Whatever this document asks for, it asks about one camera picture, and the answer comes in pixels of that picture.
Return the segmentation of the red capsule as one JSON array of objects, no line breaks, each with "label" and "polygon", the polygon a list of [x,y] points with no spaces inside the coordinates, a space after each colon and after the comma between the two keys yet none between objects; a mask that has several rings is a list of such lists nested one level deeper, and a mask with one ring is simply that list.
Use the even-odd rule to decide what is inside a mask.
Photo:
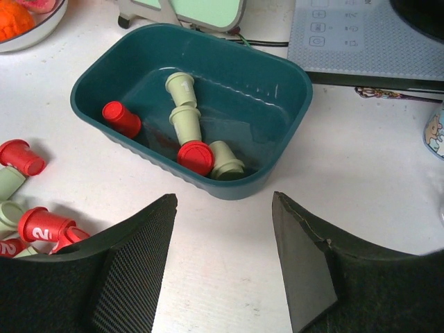
[{"label": "red capsule", "polygon": [[14,167],[25,176],[36,176],[46,167],[45,160],[22,139],[12,139],[1,145],[1,164]]},{"label": "red capsule", "polygon": [[177,162],[201,176],[207,176],[214,167],[215,157],[211,148],[201,141],[185,143],[178,151]]},{"label": "red capsule", "polygon": [[48,211],[45,207],[35,207],[26,211],[19,220],[18,233],[26,242],[58,242],[63,231],[76,226],[73,219]]},{"label": "red capsule", "polygon": [[0,241],[0,256],[13,258],[21,251],[27,249],[28,242],[20,238],[9,238]]},{"label": "red capsule", "polygon": [[135,138],[142,129],[140,118],[119,101],[110,101],[102,109],[102,116],[118,133]]},{"label": "red capsule", "polygon": [[78,243],[82,240],[88,239],[89,237],[90,235],[84,230],[76,226],[70,226],[65,230],[63,230],[62,234],[59,237],[58,242],[51,249],[49,254],[50,255],[55,254],[62,248]]}]

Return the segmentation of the teal plastic storage basket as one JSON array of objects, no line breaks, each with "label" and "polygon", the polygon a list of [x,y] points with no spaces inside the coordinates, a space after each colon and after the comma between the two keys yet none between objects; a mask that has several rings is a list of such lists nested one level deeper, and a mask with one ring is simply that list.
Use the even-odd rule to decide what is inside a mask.
[{"label": "teal plastic storage basket", "polygon": [[172,24],[139,27],[74,84],[74,113],[112,141],[224,199],[259,191],[313,96],[294,63]]}]

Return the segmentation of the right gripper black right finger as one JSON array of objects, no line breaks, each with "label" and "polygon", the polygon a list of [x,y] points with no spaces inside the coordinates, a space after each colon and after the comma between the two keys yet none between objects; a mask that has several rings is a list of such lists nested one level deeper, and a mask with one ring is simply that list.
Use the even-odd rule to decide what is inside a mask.
[{"label": "right gripper black right finger", "polygon": [[275,192],[272,219],[294,332],[442,332],[443,251],[378,246]]}]

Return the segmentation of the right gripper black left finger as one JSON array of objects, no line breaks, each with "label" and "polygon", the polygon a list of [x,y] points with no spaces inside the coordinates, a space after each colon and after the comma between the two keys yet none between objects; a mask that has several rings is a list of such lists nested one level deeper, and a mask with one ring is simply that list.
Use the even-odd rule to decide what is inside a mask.
[{"label": "right gripper black left finger", "polygon": [[177,212],[166,194],[54,255],[1,258],[2,332],[150,332]]}]

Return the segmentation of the red capsule top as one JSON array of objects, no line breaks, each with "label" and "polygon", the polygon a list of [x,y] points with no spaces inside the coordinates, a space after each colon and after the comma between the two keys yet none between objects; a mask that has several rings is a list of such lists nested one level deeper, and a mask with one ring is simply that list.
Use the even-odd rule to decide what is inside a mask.
[{"label": "red capsule top", "polygon": [[14,167],[25,176],[36,176],[46,167],[45,160],[22,139],[12,139],[1,145],[1,164]]}]

